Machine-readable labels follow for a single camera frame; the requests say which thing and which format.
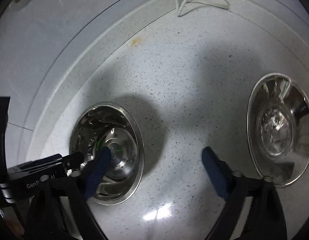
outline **metal bowl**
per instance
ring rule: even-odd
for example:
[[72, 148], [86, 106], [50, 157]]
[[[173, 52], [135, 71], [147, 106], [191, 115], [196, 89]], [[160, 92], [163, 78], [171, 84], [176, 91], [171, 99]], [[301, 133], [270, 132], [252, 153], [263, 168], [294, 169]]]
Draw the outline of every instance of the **metal bowl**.
[[144, 168], [141, 134], [131, 114], [122, 106], [101, 102], [86, 110], [79, 118], [70, 139], [70, 154], [85, 155], [81, 169], [93, 160], [98, 147], [111, 150], [111, 161], [93, 200], [115, 205], [136, 191]]
[[270, 73], [254, 86], [247, 111], [248, 145], [261, 177], [278, 187], [295, 182], [309, 164], [309, 100], [288, 76]]

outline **speckled white countertop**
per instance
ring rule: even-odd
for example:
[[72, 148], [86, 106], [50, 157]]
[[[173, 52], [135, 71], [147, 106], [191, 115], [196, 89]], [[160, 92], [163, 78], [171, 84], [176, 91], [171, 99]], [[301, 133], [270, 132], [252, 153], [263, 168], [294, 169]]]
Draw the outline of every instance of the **speckled white countertop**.
[[[254, 84], [281, 72], [309, 88], [304, 65], [253, 22], [196, 5], [184, 13], [169, 12], [117, 49], [64, 110], [42, 153], [68, 154], [75, 122], [95, 103], [113, 101], [133, 115], [146, 158], [138, 189], [116, 206], [88, 201], [110, 240], [204, 239], [224, 201], [203, 168], [202, 149], [211, 146], [233, 170], [257, 177], [245, 120]], [[296, 192], [305, 179], [309, 171], [279, 191], [289, 238], [309, 214], [309, 190]], [[300, 206], [293, 208], [296, 198]]]

